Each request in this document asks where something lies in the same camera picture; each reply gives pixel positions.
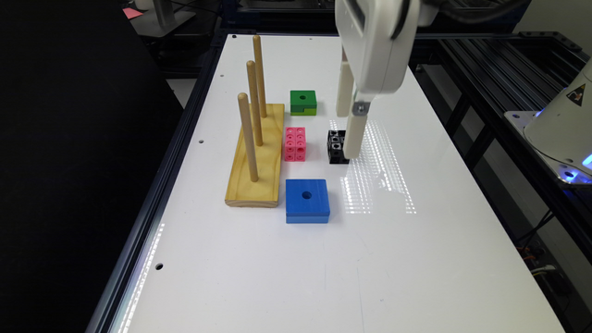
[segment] table surface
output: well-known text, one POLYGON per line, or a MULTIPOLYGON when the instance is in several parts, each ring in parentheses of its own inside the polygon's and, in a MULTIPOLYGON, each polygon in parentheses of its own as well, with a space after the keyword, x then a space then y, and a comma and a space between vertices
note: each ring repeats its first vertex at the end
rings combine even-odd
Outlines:
POLYGON ((360 158, 330 165, 339 38, 262 44, 268 103, 316 91, 317 116, 284 123, 306 127, 306 162, 282 161, 277 208, 224 204, 253 59, 229 36, 114 331, 563 331, 409 70, 373 102, 360 158), (328 224, 285 223, 285 179, 327 180, 328 224))

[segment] pink block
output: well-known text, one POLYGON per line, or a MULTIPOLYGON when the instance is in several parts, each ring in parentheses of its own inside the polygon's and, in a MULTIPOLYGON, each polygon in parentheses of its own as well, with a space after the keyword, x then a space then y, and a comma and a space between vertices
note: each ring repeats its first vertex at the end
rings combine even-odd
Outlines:
POLYGON ((284 137, 284 161, 304 162, 306 160, 306 130, 286 128, 284 137))

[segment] blue block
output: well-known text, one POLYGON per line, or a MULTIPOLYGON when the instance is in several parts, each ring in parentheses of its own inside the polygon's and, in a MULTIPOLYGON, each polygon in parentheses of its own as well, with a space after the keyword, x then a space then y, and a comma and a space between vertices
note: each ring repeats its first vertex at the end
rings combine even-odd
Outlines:
POLYGON ((327 182, 324 179, 286 179, 286 217, 323 217, 320 221, 292 219, 299 222, 288 223, 326 223, 329 214, 327 182))
POLYGON ((328 223, 329 216, 286 216, 286 223, 328 223))

